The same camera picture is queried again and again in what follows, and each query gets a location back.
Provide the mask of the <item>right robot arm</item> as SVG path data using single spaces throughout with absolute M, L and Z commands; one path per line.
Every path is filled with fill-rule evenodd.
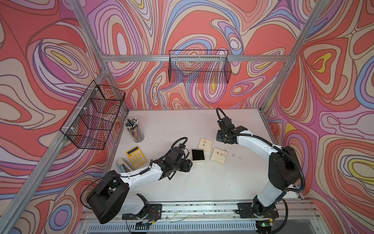
M 217 123 L 220 127 L 217 141 L 244 146 L 268 162 L 268 182 L 261 193 L 253 199 L 254 216 L 265 216 L 266 212 L 288 192 L 301 193 L 305 190 L 305 175 L 294 148 L 275 145 L 243 126 L 236 127 L 227 116 L 219 117 Z

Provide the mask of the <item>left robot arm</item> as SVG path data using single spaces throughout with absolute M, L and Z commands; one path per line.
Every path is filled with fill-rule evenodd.
M 131 190 L 149 183 L 172 179 L 176 172 L 188 173 L 192 161 L 185 144 L 172 146 L 161 158 L 152 161 L 148 167 L 127 173 L 108 172 L 93 188 L 86 201 L 100 224 L 106 224 L 118 215 L 133 216 L 137 219 L 158 219 L 159 215 L 142 194 L 127 197 Z

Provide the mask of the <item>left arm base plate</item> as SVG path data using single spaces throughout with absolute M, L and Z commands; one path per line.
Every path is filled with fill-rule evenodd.
M 154 203 L 145 205 L 142 210 L 137 214 L 123 214 L 123 220 L 148 220 L 157 221 L 161 218 L 162 214 L 162 204 Z

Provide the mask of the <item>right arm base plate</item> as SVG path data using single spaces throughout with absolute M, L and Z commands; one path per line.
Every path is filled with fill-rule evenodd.
M 260 219 L 277 219 L 279 217 L 278 210 L 275 204 L 269 207 L 264 207 L 260 203 L 238 203 L 238 209 L 235 213 L 240 218 L 260 218 Z

